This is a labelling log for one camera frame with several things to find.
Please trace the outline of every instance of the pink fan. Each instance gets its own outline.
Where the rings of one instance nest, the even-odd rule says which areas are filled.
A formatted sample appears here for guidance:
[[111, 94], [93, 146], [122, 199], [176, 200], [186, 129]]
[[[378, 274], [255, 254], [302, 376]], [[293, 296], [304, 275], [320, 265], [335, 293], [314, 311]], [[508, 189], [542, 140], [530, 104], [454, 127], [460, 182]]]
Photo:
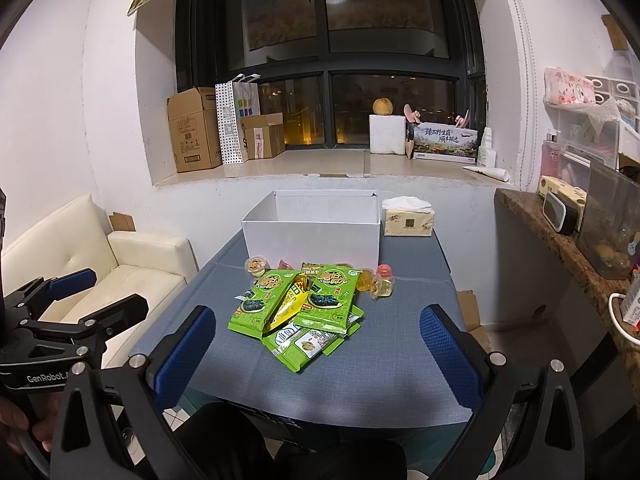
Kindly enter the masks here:
[[413, 112], [409, 105], [404, 105], [404, 116], [406, 120], [413, 124], [420, 124], [420, 112], [416, 110]]

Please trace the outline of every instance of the white tube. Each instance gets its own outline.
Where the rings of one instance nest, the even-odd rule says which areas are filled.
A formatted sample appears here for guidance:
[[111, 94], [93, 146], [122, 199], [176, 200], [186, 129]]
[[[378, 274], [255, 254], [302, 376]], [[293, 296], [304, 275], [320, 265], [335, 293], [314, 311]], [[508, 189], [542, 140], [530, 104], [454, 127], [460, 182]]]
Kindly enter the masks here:
[[620, 335], [623, 338], [625, 338], [627, 341], [629, 341], [630, 343], [633, 343], [634, 345], [640, 346], [640, 339], [636, 339], [635, 337], [633, 337], [633, 336], [629, 335], [628, 333], [626, 333], [625, 329], [620, 326], [620, 323], [618, 323], [618, 320], [616, 319], [615, 314], [613, 314], [613, 303], [611, 302], [611, 300], [613, 300], [613, 298], [620, 298], [621, 300], [624, 300], [625, 299], [625, 295], [624, 294], [613, 293], [613, 294], [611, 294], [609, 296], [609, 315], [611, 316], [611, 320], [613, 322], [613, 326], [616, 327], [618, 332], [620, 332]]
[[484, 176], [490, 176], [495, 180], [502, 182], [509, 181], [509, 172], [502, 170], [501, 168], [485, 168], [484, 166], [463, 166], [465, 170], [473, 171], [474, 173], [481, 173]]

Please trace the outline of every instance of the window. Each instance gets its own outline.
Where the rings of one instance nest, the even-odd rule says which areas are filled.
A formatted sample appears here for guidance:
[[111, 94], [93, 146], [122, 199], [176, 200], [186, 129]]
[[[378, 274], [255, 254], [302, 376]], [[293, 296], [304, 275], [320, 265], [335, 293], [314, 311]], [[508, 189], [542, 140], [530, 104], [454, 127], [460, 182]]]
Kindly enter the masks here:
[[178, 89], [259, 73], [287, 149], [368, 147], [378, 98], [484, 127], [474, 0], [177, 0]]
[[452, 82], [413, 76], [334, 75], [334, 116], [338, 144], [367, 144], [373, 101], [386, 97], [393, 114], [402, 115], [405, 104], [420, 111], [430, 123], [454, 123]]
[[440, 0], [325, 0], [331, 52], [447, 57]]

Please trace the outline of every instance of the cardboard box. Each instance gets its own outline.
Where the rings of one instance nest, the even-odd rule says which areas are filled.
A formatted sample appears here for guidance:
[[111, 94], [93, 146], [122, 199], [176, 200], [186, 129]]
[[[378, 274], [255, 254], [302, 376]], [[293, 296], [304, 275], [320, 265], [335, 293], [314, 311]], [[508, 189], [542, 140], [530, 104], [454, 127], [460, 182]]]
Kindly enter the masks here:
[[133, 217], [131, 215], [123, 215], [122, 213], [114, 212], [109, 215], [111, 221], [111, 227], [114, 231], [135, 231], [136, 225], [133, 223]]
[[178, 173], [222, 164], [215, 89], [192, 88], [169, 97], [167, 114]]
[[385, 236], [431, 236], [435, 212], [417, 213], [387, 209]]
[[304, 189], [269, 193], [242, 219], [249, 256], [294, 269], [348, 263], [375, 269], [380, 249], [380, 206], [372, 190]]
[[478, 132], [448, 124], [421, 123], [414, 126], [414, 158], [476, 162]]
[[273, 158], [284, 151], [282, 114], [254, 115], [241, 121], [250, 160]]
[[480, 312], [476, 295], [472, 290], [463, 290], [458, 293], [458, 303], [462, 311], [462, 319], [465, 321], [466, 331], [480, 343], [485, 352], [489, 352], [489, 338], [484, 328], [480, 325]]

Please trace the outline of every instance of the seaweed snack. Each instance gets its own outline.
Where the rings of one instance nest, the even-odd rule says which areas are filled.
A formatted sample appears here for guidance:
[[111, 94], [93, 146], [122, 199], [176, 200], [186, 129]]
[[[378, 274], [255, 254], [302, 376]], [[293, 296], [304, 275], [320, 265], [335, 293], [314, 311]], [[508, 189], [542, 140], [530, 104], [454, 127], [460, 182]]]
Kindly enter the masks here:
[[273, 314], [267, 325], [264, 327], [264, 333], [267, 334], [275, 328], [282, 325], [300, 312], [300, 308], [306, 301], [308, 292], [306, 291], [306, 276], [299, 274], [290, 287], [287, 289], [280, 306]]
[[262, 338], [267, 321], [297, 275], [295, 270], [269, 270], [254, 288], [244, 296], [238, 296], [242, 303], [231, 316], [229, 330]]
[[337, 339], [335, 339], [331, 344], [322, 349], [322, 353], [324, 355], [329, 355], [333, 352], [338, 346], [344, 343], [344, 340], [349, 337], [351, 334], [356, 332], [360, 328], [359, 321], [362, 316], [364, 316], [364, 312], [361, 311], [357, 306], [351, 305], [351, 311], [349, 313], [349, 319], [347, 321], [347, 333], [346, 335], [339, 335]]
[[[351, 335], [360, 328], [357, 320], [363, 314], [357, 306], [353, 307], [353, 312], [348, 319], [350, 326], [347, 335]], [[313, 330], [290, 322], [263, 338], [262, 342], [289, 370], [299, 372], [320, 352], [325, 355], [333, 352], [344, 342], [347, 335], [340, 336], [331, 332]]]
[[360, 270], [324, 265], [318, 270], [297, 325], [345, 335]]
[[302, 270], [300, 270], [300, 272], [313, 279], [318, 275], [320, 267], [322, 267], [321, 264], [302, 264]]
[[244, 263], [244, 270], [251, 274], [254, 278], [260, 278], [264, 275], [267, 269], [267, 260], [261, 256], [254, 256], [249, 258]]

